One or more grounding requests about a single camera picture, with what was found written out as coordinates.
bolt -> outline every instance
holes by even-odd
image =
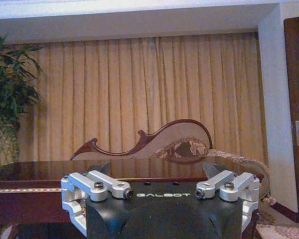
[[[234,185],[232,182],[226,182],[226,183],[224,184],[224,187],[225,187],[226,189],[228,189],[228,190],[233,190],[234,187],[235,187],[235,185]]]
[[[124,198],[129,199],[133,196],[133,190],[127,189],[124,191]]]
[[[96,182],[94,183],[94,188],[96,189],[102,189],[104,186],[103,186],[103,183],[102,182]]]
[[[204,197],[204,195],[205,195],[205,192],[203,190],[201,190],[201,189],[196,190],[196,198],[197,199],[202,199]]]

floor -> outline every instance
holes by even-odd
[[[269,205],[259,206],[257,231],[263,239],[299,239],[299,225]]]

curtain fold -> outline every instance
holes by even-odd
[[[194,119],[214,148],[264,161],[257,57],[255,33],[49,43],[21,160],[69,160],[93,137],[128,151],[139,129]]]

wooden table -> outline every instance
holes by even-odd
[[[67,211],[61,206],[60,179],[72,172],[85,172],[93,167],[104,165],[102,170],[113,178],[125,181],[202,181],[206,176],[202,170],[202,162],[194,165],[176,165],[176,167],[195,168],[190,174],[175,175],[172,162],[164,161],[166,170],[157,172],[157,164],[149,165],[147,173],[139,172],[136,159],[124,159],[128,168],[124,173],[116,173],[120,160],[93,161],[46,161],[19,162],[0,168],[0,224],[35,224],[70,222]]]

